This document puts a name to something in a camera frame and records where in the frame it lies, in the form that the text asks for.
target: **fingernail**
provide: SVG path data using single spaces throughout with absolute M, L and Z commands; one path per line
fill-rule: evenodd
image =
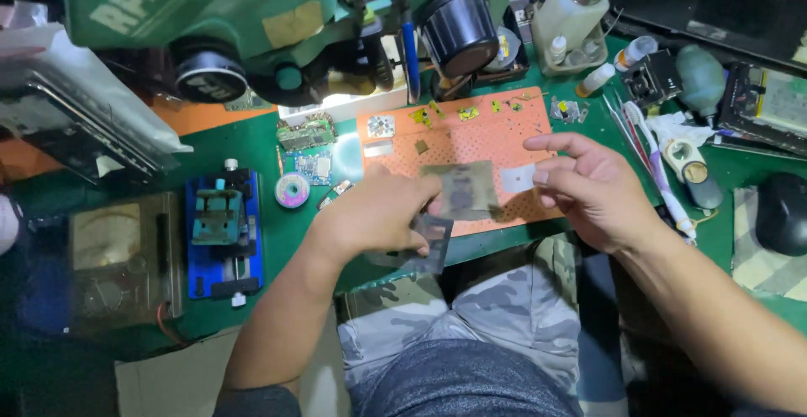
M 533 182 L 535 184 L 546 184 L 546 180 L 550 178 L 550 172 L 547 170 L 535 170 L 533 174 Z

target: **toothbrush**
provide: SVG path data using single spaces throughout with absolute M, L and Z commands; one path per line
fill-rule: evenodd
M 691 241 L 695 241 L 695 226 L 692 224 L 692 220 L 689 218 L 689 215 L 687 215 L 687 211 L 683 210 L 681 202 L 678 201 L 678 198 L 672 194 L 670 182 L 667 180 L 667 174 L 664 172 L 664 164 L 661 161 L 659 144 L 656 142 L 650 128 L 647 127 L 645 117 L 641 113 L 641 108 L 635 102 L 629 101 L 622 105 L 622 109 L 624 110 L 625 115 L 628 117 L 628 121 L 630 121 L 632 124 L 638 125 L 641 133 L 647 140 L 647 144 L 650 146 L 650 162 L 653 170 L 653 181 L 655 182 L 656 187 L 659 188 L 661 198 L 664 200 L 664 204 L 670 211 L 670 215 L 675 220 L 675 227 L 683 231 L 683 233 L 685 233 L 687 237 L 691 239 Z

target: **mouse pad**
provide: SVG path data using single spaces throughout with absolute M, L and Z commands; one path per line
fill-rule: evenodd
M 734 189 L 734 257 L 731 276 L 744 288 L 807 301 L 807 256 L 765 250 L 756 237 L 757 187 Z

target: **orange silicone mat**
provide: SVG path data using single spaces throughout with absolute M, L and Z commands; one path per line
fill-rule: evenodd
M 530 100 L 516 98 L 530 96 L 532 96 Z M 501 107 L 498 113 L 493 113 L 491 105 L 493 101 L 498 102 Z M 521 105 L 518 111 L 514 109 L 517 108 L 516 103 Z M 380 162 L 394 173 L 414 177 L 418 176 L 422 165 L 467 164 L 478 160 L 492 160 L 493 182 L 502 208 L 501 215 L 495 220 L 456 221 L 451 232 L 452 237 L 562 216 L 557 209 L 545 209 L 538 201 L 538 194 L 534 189 L 522 193 L 505 192 L 499 176 L 499 168 L 523 166 L 554 155 L 545 151 L 531 152 L 521 147 L 526 138 L 551 131 L 539 87 L 478 95 L 469 99 L 439 103 L 438 106 L 446 115 L 445 120 L 440 119 L 429 105 L 358 116 L 356 130 L 362 146 L 385 140 L 391 140 L 393 146 L 393 153 L 389 155 L 365 158 L 362 154 L 365 169 L 369 164 Z M 473 107 L 479 110 L 479 115 L 468 121 L 461 121 L 458 111 Z M 409 117 L 409 113 L 414 113 L 420 108 L 425 108 L 429 113 L 431 129 L 414 122 Z M 370 138 L 367 132 L 367 120 L 372 116 L 394 116 L 395 136 Z M 419 140 L 423 140 L 429 146 L 429 150 L 423 154 L 418 154 L 415 149 L 415 143 Z

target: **circuit board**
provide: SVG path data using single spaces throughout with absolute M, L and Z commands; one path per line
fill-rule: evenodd
M 285 121 L 277 122 L 277 140 L 283 149 L 294 152 L 337 142 L 337 128 L 328 113 L 315 113 L 306 119 L 295 126 L 289 126 Z
M 265 109 L 270 110 L 273 108 L 273 104 L 263 100 L 258 94 L 256 94 L 252 89 L 247 88 L 247 92 L 245 92 L 241 97 L 233 100 L 232 102 L 224 104 L 224 110 L 226 111 L 246 111 L 251 109 Z
M 304 175 L 310 185 L 331 184 L 331 153 L 318 152 L 304 154 L 302 152 L 287 152 L 295 164 L 295 171 Z

